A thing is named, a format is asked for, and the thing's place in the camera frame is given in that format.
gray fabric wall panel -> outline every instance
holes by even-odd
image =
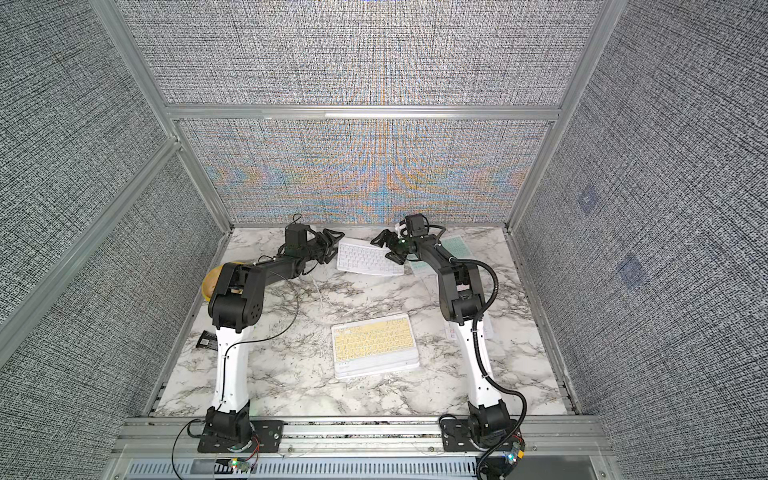
[[[234,223],[504,222],[545,121],[183,120]]]
[[[516,232],[627,478],[768,472],[766,25],[630,2]]]
[[[0,5],[0,323],[165,135],[90,4]]]
[[[0,369],[0,472],[98,478],[140,415],[220,239],[177,157]]]
[[[171,103],[560,104],[601,0],[118,0]]]

red wire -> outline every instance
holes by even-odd
[[[248,460],[251,460],[254,455],[256,456],[256,461],[253,463],[253,466],[250,468],[251,470],[253,470],[253,467],[256,466],[256,463],[259,462],[259,447],[261,446],[261,442],[259,442],[259,437],[254,435],[253,440],[256,440],[256,450],[253,450],[253,453],[250,454],[250,457],[246,458],[246,462],[247,462]]]

metal vent grille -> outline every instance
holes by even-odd
[[[184,478],[248,478],[213,459],[177,460]],[[474,458],[262,458],[252,478],[473,478]],[[170,460],[138,459],[127,470],[126,480],[176,478]]]

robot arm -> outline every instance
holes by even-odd
[[[308,239],[311,233],[314,238]],[[248,340],[261,318],[264,288],[296,278],[306,263],[328,263],[338,252],[344,233],[291,223],[286,242],[271,260],[256,264],[226,263],[210,296],[208,313],[217,329],[218,365],[216,389],[205,416],[199,452],[238,452],[250,446],[253,429],[249,420],[247,388]]]
[[[485,341],[478,341],[477,334],[478,330],[482,331],[478,323],[482,321],[485,307],[478,265],[458,262],[440,243],[439,236],[429,234],[430,227],[423,215],[408,215],[397,228],[400,235],[384,230],[371,243],[379,247],[387,246],[391,250],[387,257],[392,261],[403,264],[409,254],[415,254],[437,272],[440,310],[461,340],[468,373],[468,426],[472,441],[479,447],[489,449],[498,446],[507,435],[519,428],[519,421],[512,424],[500,393],[500,390],[505,393],[514,391],[500,387],[485,369],[489,365],[488,351]],[[524,402],[523,417],[525,399],[519,392],[512,394]]]

keyboard with yellow keys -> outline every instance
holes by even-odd
[[[414,369],[419,351],[407,313],[331,327],[336,378]]]

